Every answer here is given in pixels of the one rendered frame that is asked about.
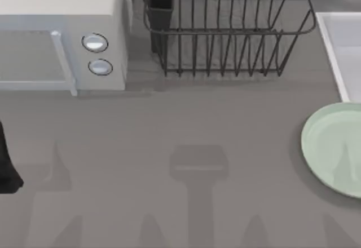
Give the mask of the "black cutlery holder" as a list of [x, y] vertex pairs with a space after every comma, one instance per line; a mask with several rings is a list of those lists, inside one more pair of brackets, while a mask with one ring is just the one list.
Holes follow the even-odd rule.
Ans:
[[170, 29], [174, 0], [143, 0], [143, 2], [149, 21], [151, 50], [153, 53], [162, 55], [168, 38], [167, 34], [162, 34], [162, 32]]

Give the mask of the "small silver microwave knob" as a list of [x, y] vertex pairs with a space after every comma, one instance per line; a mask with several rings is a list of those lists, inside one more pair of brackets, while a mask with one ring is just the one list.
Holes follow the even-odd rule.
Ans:
[[106, 59], [96, 59], [88, 63], [88, 70], [96, 76], [108, 76], [113, 72], [113, 65]]

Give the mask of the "pale green plate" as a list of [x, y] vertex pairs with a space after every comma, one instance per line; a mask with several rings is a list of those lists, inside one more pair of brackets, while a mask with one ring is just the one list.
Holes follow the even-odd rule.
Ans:
[[361, 103], [333, 103], [309, 116], [301, 150], [315, 177], [344, 196], [361, 200]]

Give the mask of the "microwave oven glass door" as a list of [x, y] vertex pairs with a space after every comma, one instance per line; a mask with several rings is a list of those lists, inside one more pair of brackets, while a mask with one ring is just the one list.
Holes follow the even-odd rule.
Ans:
[[69, 91], [76, 78], [57, 30], [0, 30], [0, 91]]

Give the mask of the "large silver microwave knob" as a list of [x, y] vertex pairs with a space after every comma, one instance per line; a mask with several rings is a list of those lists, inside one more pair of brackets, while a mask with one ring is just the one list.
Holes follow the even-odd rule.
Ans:
[[85, 49], [93, 53], [103, 52], [109, 46], [106, 37], [98, 33], [91, 33], [83, 36], [81, 43]]

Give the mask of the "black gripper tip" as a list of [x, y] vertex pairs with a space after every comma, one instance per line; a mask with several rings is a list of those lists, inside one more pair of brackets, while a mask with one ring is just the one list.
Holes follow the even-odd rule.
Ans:
[[0, 121], [0, 194], [14, 194], [24, 185], [24, 181], [13, 165]]

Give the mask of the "white sink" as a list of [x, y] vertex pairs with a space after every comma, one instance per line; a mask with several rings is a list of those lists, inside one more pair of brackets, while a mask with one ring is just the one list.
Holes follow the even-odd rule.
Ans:
[[361, 104], [361, 12], [316, 13], [340, 99]]

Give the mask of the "pale microwave oven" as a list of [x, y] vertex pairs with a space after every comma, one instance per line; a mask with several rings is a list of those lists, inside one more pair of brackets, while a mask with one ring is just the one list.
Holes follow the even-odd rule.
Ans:
[[[0, 30], [57, 30], [63, 35], [79, 91], [123, 91], [133, 19], [132, 0], [0, 0]], [[100, 53], [85, 49], [83, 36], [98, 33], [108, 40]], [[88, 63], [106, 59], [108, 76], [96, 76]]]

